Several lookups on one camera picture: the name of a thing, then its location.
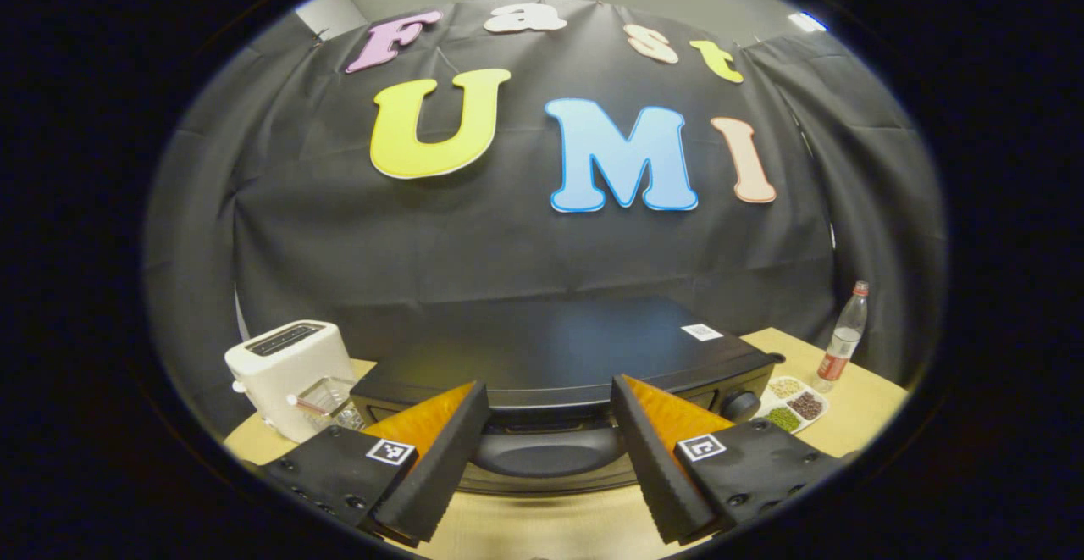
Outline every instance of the white plate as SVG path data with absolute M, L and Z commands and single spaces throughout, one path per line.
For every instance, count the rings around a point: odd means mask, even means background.
M 780 398 L 778 396 L 778 394 L 775 394 L 775 391 L 772 390 L 772 383 L 782 383 L 788 381 L 789 379 L 790 381 L 798 383 L 799 390 L 793 391 L 793 393 L 787 394 L 786 398 Z M 810 418 L 803 417 L 801 414 L 798 414 L 798 411 L 792 408 L 792 406 L 787 405 L 787 402 L 792 401 L 793 399 L 801 398 L 802 393 L 813 394 L 813 398 L 816 399 L 816 401 L 821 402 L 821 405 L 824 406 L 821 409 L 821 413 L 816 414 L 816 418 L 813 418 L 812 420 L 810 420 Z M 767 387 L 764 387 L 764 393 L 760 398 L 760 409 L 757 411 L 753 417 L 766 418 L 767 414 L 771 413 L 771 411 L 777 408 L 778 406 L 783 406 L 784 408 L 789 411 L 790 414 L 793 414 L 795 418 L 798 418 L 799 422 L 798 428 L 793 429 L 791 433 L 797 433 L 801 431 L 801 429 L 805 429 L 806 426 L 813 425 L 814 422 L 817 421 L 817 418 L 824 416 L 824 413 L 826 413 L 826 411 L 828 411 L 829 408 L 828 399 L 824 399 L 824 394 L 817 393 L 817 391 L 814 391 L 812 387 L 809 386 L 809 383 L 802 382 L 801 379 L 793 378 L 793 376 L 789 375 L 779 375 L 777 376 L 777 378 L 773 378 L 767 381 Z

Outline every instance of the blue letter m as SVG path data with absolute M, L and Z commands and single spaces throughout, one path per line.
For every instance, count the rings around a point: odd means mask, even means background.
M 606 179 L 618 204 L 628 208 L 635 200 L 644 169 L 651 182 L 644 204 L 656 210 L 696 208 L 696 193 L 688 185 L 685 155 L 681 148 L 680 113 L 660 106 L 640 112 L 632 135 L 625 139 L 598 103 L 589 100 L 554 100 L 545 110 L 560 122 L 563 181 L 550 200 L 562 212 L 591 212 L 606 204 L 606 194 L 592 181 L 592 161 Z

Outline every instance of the wooden table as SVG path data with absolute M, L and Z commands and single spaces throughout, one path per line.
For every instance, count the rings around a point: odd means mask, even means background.
M 806 344 L 775 328 L 750 333 L 743 340 L 764 352 L 787 356 L 774 376 L 816 380 L 824 348 Z M 353 362 L 358 378 L 375 363 Z M 830 408 L 797 437 L 834 456 L 860 450 L 888 424 L 906 391 L 878 375 L 848 364 L 835 389 L 825 394 Z M 225 439 L 237 458 L 263 465 L 297 444 L 253 414 Z M 708 541 L 701 539 L 698 543 Z M 436 560 L 545 558 L 550 560 L 655 560 L 688 546 L 662 544 L 640 486 L 549 498 L 516 498 L 457 492 L 429 543 L 415 554 Z

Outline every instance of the bean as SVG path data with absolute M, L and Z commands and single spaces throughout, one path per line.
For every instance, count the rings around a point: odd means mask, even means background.
M 790 399 L 787 405 L 792 406 L 805 420 L 813 420 L 824 409 L 824 405 L 810 393 L 802 393 L 802 396 L 798 399 Z
M 786 432 L 798 429 L 798 426 L 802 424 L 798 420 L 798 417 L 795 416 L 789 409 L 785 408 L 785 406 L 778 406 L 777 408 L 770 411 L 766 418 Z

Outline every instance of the red bottle label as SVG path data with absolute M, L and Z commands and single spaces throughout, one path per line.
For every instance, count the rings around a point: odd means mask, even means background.
M 849 360 L 833 356 L 828 352 L 825 352 L 824 360 L 821 362 L 821 367 L 817 367 L 816 375 L 820 375 L 824 379 L 839 379 L 839 376 L 843 374 L 843 367 L 847 366 L 847 362 Z

